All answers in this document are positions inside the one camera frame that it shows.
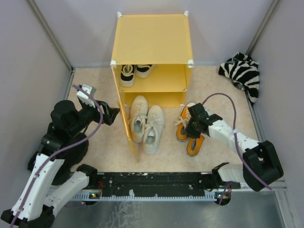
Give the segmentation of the orange sneaker one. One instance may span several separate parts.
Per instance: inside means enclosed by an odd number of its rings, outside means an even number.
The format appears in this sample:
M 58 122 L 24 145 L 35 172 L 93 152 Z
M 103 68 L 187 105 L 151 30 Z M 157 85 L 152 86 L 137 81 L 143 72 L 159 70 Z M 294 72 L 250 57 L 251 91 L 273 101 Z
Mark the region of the orange sneaker one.
M 195 102 L 188 102 L 185 104 L 181 110 L 179 118 L 174 122 L 174 125 L 177 126 L 176 138 L 181 142 L 186 141 L 188 138 L 187 134 L 185 133 L 185 128 L 187 127 L 187 124 L 191 118 L 188 109 L 195 104 Z

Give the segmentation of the orange sneaker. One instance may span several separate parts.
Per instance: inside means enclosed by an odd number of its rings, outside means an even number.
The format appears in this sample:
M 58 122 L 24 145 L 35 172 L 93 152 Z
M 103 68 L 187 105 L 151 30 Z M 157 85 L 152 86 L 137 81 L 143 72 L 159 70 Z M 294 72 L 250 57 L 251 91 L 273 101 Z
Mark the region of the orange sneaker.
M 190 138 L 187 144 L 186 152 L 189 156 L 196 156 L 201 149 L 205 137 L 201 135 L 199 138 Z

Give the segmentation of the white sneaker one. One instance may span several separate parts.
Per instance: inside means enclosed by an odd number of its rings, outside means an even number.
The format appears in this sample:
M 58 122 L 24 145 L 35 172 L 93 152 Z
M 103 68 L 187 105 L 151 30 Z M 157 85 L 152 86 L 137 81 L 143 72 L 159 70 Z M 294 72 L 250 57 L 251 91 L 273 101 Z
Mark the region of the white sneaker one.
M 144 152 L 154 155 L 160 144 L 160 138 L 164 129 L 165 116 L 160 106 L 154 105 L 150 108 L 143 136 Z
M 130 108 L 128 124 L 131 129 L 131 137 L 135 143 L 142 143 L 144 129 L 148 113 L 148 102 L 142 95 L 137 96 Z

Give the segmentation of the black white sneaker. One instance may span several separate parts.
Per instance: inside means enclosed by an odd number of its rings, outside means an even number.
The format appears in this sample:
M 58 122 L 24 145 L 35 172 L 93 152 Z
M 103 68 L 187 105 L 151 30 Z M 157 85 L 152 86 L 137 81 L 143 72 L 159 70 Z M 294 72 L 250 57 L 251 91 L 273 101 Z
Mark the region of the black white sneaker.
M 156 67 L 155 64 L 137 65 L 135 69 L 135 74 L 140 78 L 147 78 L 155 67 Z
M 123 65 L 120 74 L 120 85 L 131 87 L 135 82 L 135 65 Z

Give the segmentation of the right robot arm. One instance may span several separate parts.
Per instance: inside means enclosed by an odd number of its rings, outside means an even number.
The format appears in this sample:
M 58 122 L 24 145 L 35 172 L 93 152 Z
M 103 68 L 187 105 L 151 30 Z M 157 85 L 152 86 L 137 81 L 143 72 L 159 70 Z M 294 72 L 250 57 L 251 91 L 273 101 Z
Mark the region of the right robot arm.
M 268 140 L 259 142 L 229 126 L 217 114 L 209 114 L 201 104 L 188 108 L 190 120 L 185 128 L 192 138 L 207 135 L 235 152 L 241 164 L 225 163 L 217 167 L 212 176 L 213 184 L 225 187 L 229 181 L 245 183 L 254 191 L 260 191 L 284 175 L 275 146 Z

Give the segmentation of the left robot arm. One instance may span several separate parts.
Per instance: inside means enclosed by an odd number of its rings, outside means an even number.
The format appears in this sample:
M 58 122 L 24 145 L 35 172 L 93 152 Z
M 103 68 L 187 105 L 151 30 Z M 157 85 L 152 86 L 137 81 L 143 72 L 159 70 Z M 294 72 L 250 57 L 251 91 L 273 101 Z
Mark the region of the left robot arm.
M 55 104 L 47 133 L 28 163 L 30 178 L 13 208 L 1 215 L 1 220 L 10 227 L 49 228 L 76 193 L 98 185 L 96 168 L 83 164 L 74 174 L 70 169 L 81 162 L 88 151 L 89 136 L 82 130 L 91 122 L 111 125 L 120 109 L 103 101 L 94 101 L 93 105 L 82 102 L 81 106 L 78 111 L 69 100 Z

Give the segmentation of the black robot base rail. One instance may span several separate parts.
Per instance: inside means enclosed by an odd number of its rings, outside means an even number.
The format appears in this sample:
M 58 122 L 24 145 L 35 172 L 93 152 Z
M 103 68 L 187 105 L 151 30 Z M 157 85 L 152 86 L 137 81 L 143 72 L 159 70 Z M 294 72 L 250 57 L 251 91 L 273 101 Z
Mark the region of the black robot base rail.
M 211 172 L 104 172 L 73 201 L 214 201 L 226 183 Z

